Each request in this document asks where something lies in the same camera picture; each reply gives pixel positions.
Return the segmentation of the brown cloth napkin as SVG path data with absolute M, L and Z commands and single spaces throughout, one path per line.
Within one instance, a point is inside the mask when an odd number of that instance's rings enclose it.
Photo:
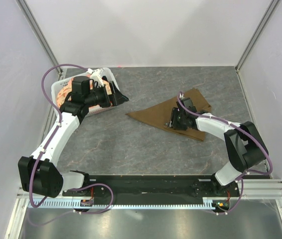
M 207 102 L 207 100 L 203 97 L 198 89 L 193 88 L 185 92 L 184 96 L 192 100 L 193 105 L 198 111 L 211 111 L 211 105 Z M 204 141 L 205 139 L 205 133 L 202 131 L 192 128 L 188 128 L 187 130 L 177 130 L 169 126 L 170 122 L 175 121 L 176 123 L 178 123 L 178 118 L 182 117 L 181 110 L 178 109 L 176 97 L 173 97 L 150 108 L 130 112 L 126 115 L 139 122 L 156 127 L 166 132 L 174 133 L 176 135 L 188 137 L 190 139 L 198 141 Z

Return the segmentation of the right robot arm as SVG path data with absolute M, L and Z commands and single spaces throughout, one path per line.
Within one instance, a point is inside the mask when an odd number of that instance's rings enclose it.
M 169 128 L 195 129 L 225 142 L 228 162 L 212 175 L 209 188 L 213 195 L 223 195 L 230 183 L 242 177 L 250 168 L 268 159 L 269 152 L 252 122 L 229 122 L 207 111 L 197 111 L 190 98 L 178 99 L 176 104 L 171 111 Z

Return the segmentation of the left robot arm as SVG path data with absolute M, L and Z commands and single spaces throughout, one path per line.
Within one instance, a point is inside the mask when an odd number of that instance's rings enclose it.
M 21 186 L 28 193 L 55 198 L 61 191 L 73 188 L 80 196 L 89 194 L 91 184 L 84 179 L 84 173 L 61 174 L 58 171 L 60 154 L 91 107 L 109 108 L 129 101 L 106 77 L 76 76 L 71 87 L 57 112 L 56 123 L 40 147 L 18 162 Z

